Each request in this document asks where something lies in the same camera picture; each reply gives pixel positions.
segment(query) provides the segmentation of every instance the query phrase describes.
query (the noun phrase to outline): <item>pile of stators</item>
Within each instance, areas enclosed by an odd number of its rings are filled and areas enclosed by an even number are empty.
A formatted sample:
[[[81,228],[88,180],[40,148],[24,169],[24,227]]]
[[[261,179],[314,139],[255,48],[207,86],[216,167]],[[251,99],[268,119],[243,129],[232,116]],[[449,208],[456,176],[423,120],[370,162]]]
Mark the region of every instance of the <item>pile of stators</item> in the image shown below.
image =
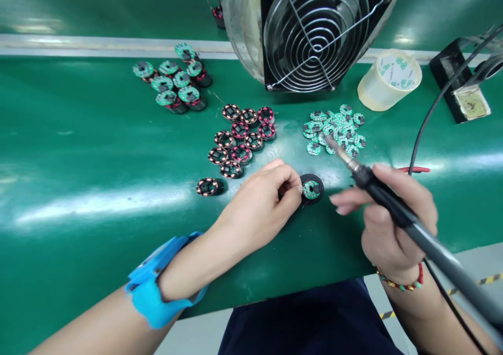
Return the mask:
[[[207,88],[213,80],[191,46],[178,43],[174,50],[187,65],[185,71],[174,61],[166,60],[159,66],[161,74],[146,61],[136,63],[133,72],[159,92],[156,102],[171,112],[183,114],[189,108],[202,111],[207,102],[201,97],[199,88]]]
[[[321,147],[325,147],[328,154],[334,155],[333,150],[327,143],[326,137],[333,136],[337,145],[346,150],[351,157],[358,157],[359,150],[367,146],[364,136],[356,133],[365,123],[362,114],[353,115],[351,106],[343,104],[340,112],[315,111],[311,113],[311,121],[303,126],[303,135],[312,140],[307,146],[308,153],[317,156],[321,153]]]
[[[225,105],[222,115],[232,123],[231,131],[219,131],[215,135],[217,147],[210,151],[208,159],[220,166],[224,178],[235,179],[243,175],[243,166],[252,160],[252,152],[261,150],[265,142],[276,138],[275,116],[270,107],[262,107],[257,113],[253,109],[240,110],[234,104]],[[223,183],[215,178],[204,178],[196,191],[204,197],[215,196],[223,191]]]

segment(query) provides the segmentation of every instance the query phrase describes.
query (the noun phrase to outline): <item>tape roll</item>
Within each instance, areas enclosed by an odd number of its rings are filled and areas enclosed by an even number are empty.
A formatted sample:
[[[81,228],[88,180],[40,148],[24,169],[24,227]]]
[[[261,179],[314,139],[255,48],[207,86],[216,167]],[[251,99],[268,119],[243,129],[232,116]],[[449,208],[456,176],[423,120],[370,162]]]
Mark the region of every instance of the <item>tape roll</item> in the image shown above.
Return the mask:
[[[385,111],[419,86],[423,74],[418,62],[403,51],[381,52],[358,84],[358,98],[373,111]]]

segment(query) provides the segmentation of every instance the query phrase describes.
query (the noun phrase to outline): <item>cable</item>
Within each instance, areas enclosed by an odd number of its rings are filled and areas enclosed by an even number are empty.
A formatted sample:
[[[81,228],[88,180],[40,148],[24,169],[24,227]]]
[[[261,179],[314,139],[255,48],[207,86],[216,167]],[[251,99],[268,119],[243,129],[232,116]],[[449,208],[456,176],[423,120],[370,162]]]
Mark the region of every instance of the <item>cable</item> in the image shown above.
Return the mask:
[[[452,313],[454,313],[454,315],[456,316],[457,320],[460,322],[461,326],[463,327],[463,329],[465,330],[465,332],[468,334],[468,336],[472,340],[473,344],[477,347],[477,349],[480,351],[480,353],[482,355],[489,355],[487,353],[487,351],[484,349],[484,347],[482,347],[482,345],[480,344],[480,342],[478,341],[478,339],[475,337],[475,335],[473,334],[473,332],[470,330],[470,328],[466,324],[466,322],[463,319],[463,317],[461,317],[460,312],[456,309],[456,307],[452,303],[451,298],[449,297],[449,295],[445,291],[444,287],[442,287],[442,284],[440,284],[440,280],[438,279],[437,275],[435,274],[435,271],[433,271],[433,268],[431,267],[430,262],[426,258],[423,261],[424,261],[424,264],[426,265],[426,267],[428,268],[428,270],[430,270],[430,274],[431,274],[433,280],[435,281],[437,287],[439,288],[440,293],[442,294],[442,296],[444,297],[445,301],[447,302],[447,305],[449,305],[449,308],[452,310]]]
[[[476,49],[473,51],[473,53],[468,57],[468,59],[465,60],[463,64],[458,68],[458,70],[452,75],[451,79],[448,80],[448,82],[445,84],[445,86],[442,88],[440,91],[440,94],[436,97],[435,101],[431,105],[428,114],[426,114],[426,118],[424,118],[423,124],[421,124],[421,128],[419,129],[418,135],[415,138],[415,143],[414,143],[414,148],[412,150],[412,157],[410,158],[410,165],[409,165],[409,175],[412,175],[412,168],[414,167],[415,163],[415,157],[417,156],[418,153],[418,148],[419,148],[419,142],[421,141],[421,137],[423,135],[424,129],[426,128],[426,125],[430,121],[431,115],[433,114],[433,111],[435,111],[436,107],[438,106],[440,100],[444,97],[444,94],[448,90],[448,88],[451,87],[453,82],[457,79],[457,77],[463,72],[463,70],[468,67],[470,62],[488,45],[488,43],[496,38],[496,36],[503,30],[503,25],[500,25],[494,33],[489,35],[486,40],[484,40]]]
[[[435,101],[431,105],[430,109],[428,110],[428,113],[426,114],[426,117],[424,118],[423,123],[421,124],[421,128],[419,129],[418,135],[415,139],[414,143],[414,148],[412,150],[412,157],[410,159],[410,165],[409,165],[409,175],[412,175],[412,169],[414,168],[414,163],[415,163],[415,158],[418,153],[418,148],[419,148],[419,142],[421,141],[421,137],[423,135],[424,129],[426,128],[426,125],[430,121],[431,115],[435,111],[436,107],[438,106],[440,100],[444,97],[444,94],[447,92],[447,90],[451,87],[451,85],[454,83],[454,81],[457,79],[457,77],[462,73],[462,71],[468,67],[470,62],[491,42],[498,34],[503,30],[503,25],[500,25],[491,35],[489,35],[486,40],[484,40],[476,49],[473,51],[473,53],[465,60],[465,62],[456,70],[456,72],[452,75],[452,77],[448,80],[448,82],[445,84],[445,86],[442,88],[440,91],[439,95],[436,97]],[[442,284],[440,284],[440,281],[435,274],[435,271],[433,271],[433,268],[431,267],[429,261],[425,258],[424,259],[425,265],[428,267],[428,270],[430,271],[431,276],[433,277],[433,280],[435,281],[437,287],[440,290],[440,293],[442,294],[443,298],[449,305],[449,308],[451,309],[452,313],[456,316],[457,320],[460,322],[461,326],[465,330],[465,332],[468,334],[470,339],[472,340],[473,344],[477,347],[477,349],[480,351],[482,355],[488,355],[487,351],[482,347],[478,339],[474,336],[464,319],[461,317],[460,313],[452,303],[451,299],[449,298],[449,295],[445,291],[445,289],[442,287]]]

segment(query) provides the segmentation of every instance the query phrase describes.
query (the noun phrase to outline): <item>wire grille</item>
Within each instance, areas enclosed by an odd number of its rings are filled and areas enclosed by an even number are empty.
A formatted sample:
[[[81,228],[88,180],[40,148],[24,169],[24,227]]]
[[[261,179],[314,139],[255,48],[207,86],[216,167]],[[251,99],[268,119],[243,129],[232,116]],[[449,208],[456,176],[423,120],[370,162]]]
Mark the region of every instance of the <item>wire grille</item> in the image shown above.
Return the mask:
[[[264,25],[266,63],[275,83],[294,92],[335,90],[368,33],[368,0],[274,0]]]

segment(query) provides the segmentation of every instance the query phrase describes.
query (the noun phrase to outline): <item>beaded bracelet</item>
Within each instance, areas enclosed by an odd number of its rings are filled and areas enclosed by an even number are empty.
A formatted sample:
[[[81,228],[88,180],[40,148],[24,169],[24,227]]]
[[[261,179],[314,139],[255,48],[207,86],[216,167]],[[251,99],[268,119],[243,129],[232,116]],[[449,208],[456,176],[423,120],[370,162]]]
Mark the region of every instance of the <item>beaded bracelet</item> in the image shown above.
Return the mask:
[[[418,288],[418,289],[421,288],[421,285],[423,284],[423,265],[421,263],[419,263],[419,278],[418,278],[418,280],[415,281],[414,283],[408,284],[408,285],[402,285],[402,284],[398,284],[398,283],[391,281],[381,272],[381,270],[379,270],[379,268],[374,263],[372,264],[372,266],[374,266],[374,268],[376,269],[376,273],[377,273],[377,275],[379,275],[381,280],[388,283],[388,285],[390,287],[398,288],[402,291],[413,291],[416,288]]]

